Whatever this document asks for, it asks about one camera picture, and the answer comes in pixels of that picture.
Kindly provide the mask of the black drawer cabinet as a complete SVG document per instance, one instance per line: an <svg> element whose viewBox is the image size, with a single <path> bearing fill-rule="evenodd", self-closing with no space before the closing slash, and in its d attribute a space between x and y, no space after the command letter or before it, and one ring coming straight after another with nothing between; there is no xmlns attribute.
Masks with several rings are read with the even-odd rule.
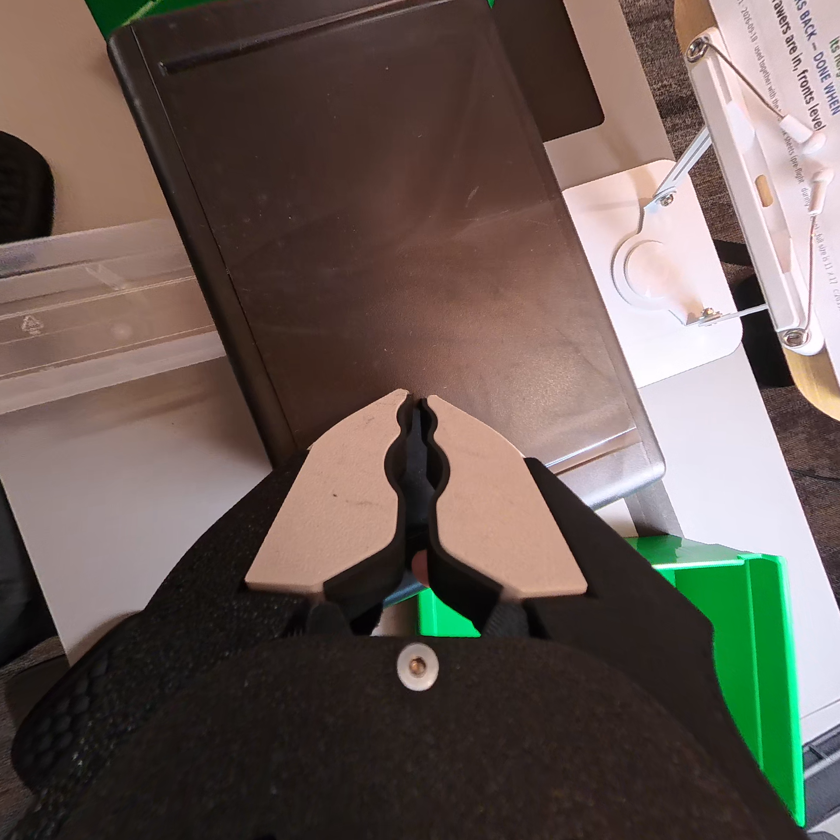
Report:
<svg viewBox="0 0 840 840"><path fill-rule="evenodd" d="M108 56L270 464L395 389L592 508L655 439L488 2L211 2Z"/></svg>

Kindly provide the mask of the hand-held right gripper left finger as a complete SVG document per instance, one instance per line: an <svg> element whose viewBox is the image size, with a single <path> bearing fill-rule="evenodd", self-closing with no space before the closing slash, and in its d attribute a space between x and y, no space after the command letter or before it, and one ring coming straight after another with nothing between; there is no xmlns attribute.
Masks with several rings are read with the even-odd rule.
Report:
<svg viewBox="0 0 840 840"><path fill-rule="evenodd" d="M311 445L245 575L252 591L383 601L403 577L400 479L412 396L398 388Z"/></svg>

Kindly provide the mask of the document stand with wooden board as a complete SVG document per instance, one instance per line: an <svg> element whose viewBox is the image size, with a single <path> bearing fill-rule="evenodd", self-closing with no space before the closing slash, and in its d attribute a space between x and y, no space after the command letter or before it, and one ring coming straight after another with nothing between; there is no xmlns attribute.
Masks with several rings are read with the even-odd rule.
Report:
<svg viewBox="0 0 840 840"><path fill-rule="evenodd" d="M805 398L838 419L838 376L810 329L805 283L769 165L747 104L747 91L779 127L818 151L823 139L783 114L731 61L711 2L678 14L680 43L703 126L677 162L660 160L563 191L636 386L651 385L716 361L734 350L742 319L763 312ZM763 304L736 309L715 256L689 173L713 149Z"/></svg>

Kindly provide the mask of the black rectangular pad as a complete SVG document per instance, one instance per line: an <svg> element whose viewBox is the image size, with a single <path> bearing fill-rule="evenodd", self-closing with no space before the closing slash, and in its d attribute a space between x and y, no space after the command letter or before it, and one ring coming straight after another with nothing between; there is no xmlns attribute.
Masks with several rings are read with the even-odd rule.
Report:
<svg viewBox="0 0 840 840"><path fill-rule="evenodd" d="M490 13L542 142L604 122L563 1L496 1Z"/></svg>

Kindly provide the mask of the empty green bin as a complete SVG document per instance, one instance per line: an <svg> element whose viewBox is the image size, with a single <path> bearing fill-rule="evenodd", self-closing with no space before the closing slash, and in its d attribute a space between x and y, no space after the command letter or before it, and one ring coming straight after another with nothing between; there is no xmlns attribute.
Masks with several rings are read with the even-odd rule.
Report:
<svg viewBox="0 0 840 840"><path fill-rule="evenodd" d="M427 551L429 588L482 634L577 646L632 679L714 760L762 838L801 838L805 785L784 562L672 535L563 534L587 590L504 605L497 584Z"/></svg>

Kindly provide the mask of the clear plastic drawer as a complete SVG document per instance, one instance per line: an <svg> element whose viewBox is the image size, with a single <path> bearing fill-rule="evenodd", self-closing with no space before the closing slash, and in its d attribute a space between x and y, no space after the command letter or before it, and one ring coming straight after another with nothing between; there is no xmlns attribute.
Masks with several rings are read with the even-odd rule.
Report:
<svg viewBox="0 0 840 840"><path fill-rule="evenodd" d="M1 413L223 358L171 219L1 247Z"/></svg>

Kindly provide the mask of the green bin holding drawers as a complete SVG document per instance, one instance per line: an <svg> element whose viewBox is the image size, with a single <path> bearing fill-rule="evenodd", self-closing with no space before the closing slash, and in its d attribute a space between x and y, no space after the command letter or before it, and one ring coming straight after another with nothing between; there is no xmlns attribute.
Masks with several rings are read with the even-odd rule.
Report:
<svg viewBox="0 0 840 840"><path fill-rule="evenodd" d="M106 39L122 32L165 64L262 51L440 63L492 41L512 2L89 2Z"/></svg>

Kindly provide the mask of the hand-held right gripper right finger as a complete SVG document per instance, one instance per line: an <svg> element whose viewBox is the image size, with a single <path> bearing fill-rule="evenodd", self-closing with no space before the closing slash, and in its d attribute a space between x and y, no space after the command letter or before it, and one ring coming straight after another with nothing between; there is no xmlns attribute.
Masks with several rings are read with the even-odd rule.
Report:
<svg viewBox="0 0 840 840"><path fill-rule="evenodd" d="M422 400L428 579L444 602L582 595L587 582L519 449L438 395Z"/></svg>

